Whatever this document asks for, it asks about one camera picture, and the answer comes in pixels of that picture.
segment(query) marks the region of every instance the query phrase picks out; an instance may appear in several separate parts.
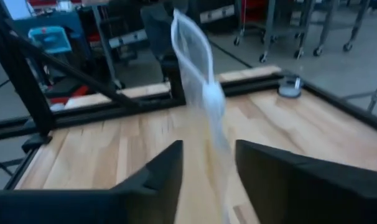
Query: wooden table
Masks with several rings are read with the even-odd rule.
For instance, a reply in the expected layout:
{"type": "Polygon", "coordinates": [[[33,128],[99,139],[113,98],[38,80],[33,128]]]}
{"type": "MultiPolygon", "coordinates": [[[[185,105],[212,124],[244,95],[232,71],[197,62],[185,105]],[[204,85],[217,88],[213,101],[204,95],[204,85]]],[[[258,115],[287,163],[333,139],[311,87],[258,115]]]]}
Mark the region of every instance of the wooden table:
{"type": "MultiPolygon", "coordinates": [[[[221,74],[242,79],[278,72],[278,67],[221,74]]],[[[167,84],[123,90],[129,96],[168,91],[167,84]]],[[[68,107],[107,101],[83,96],[68,107]]],[[[107,189],[123,181],[177,139],[184,141],[184,179],[176,223],[219,223],[214,194],[206,178],[203,144],[190,134],[185,106],[59,129],[42,146],[17,189],[107,189]]],[[[227,99],[225,134],[234,150],[244,139],[296,154],[377,170],[377,131],[309,92],[298,99],[268,90],[227,99]]],[[[235,170],[228,186],[231,223],[258,220],[235,170]]]]}

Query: gray floor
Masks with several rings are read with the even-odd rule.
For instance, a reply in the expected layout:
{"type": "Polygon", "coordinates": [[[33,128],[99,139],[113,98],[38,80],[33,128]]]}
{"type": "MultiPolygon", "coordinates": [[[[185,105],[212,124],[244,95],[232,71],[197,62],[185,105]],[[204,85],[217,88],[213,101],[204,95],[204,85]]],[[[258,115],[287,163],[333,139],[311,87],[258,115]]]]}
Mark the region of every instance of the gray floor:
{"type": "MultiPolygon", "coordinates": [[[[337,16],[341,21],[354,21],[355,14],[350,11],[339,12],[337,16]]],[[[377,87],[377,16],[367,16],[358,40],[353,50],[346,54],[342,52],[342,45],[348,40],[350,30],[333,31],[324,48],[321,57],[312,56],[313,49],[317,46],[320,36],[320,27],[311,27],[309,41],[306,44],[305,55],[300,60],[293,59],[297,42],[293,37],[279,39],[272,46],[268,62],[302,75],[308,81],[337,95],[346,97],[353,94],[374,91],[377,87]]],[[[257,36],[246,36],[239,46],[233,45],[235,35],[211,35],[210,39],[256,67],[263,46],[257,36]]],[[[222,51],[213,48],[215,73],[245,69],[246,67],[232,59],[222,51]]],[[[127,87],[158,83],[162,80],[161,70],[149,51],[140,52],[139,58],[128,67],[117,66],[119,77],[127,87]]],[[[0,83],[7,80],[0,66],[0,83]]],[[[366,108],[370,96],[354,98],[350,103],[366,108]]],[[[13,118],[27,114],[21,100],[14,92],[10,83],[0,89],[0,119],[13,118]]],[[[17,159],[24,155],[21,144],[27,136],[0,141],[0,161],[17,159]]],[[[0,189],[6,184],[8,176],[0,170],[0,189]]]]}

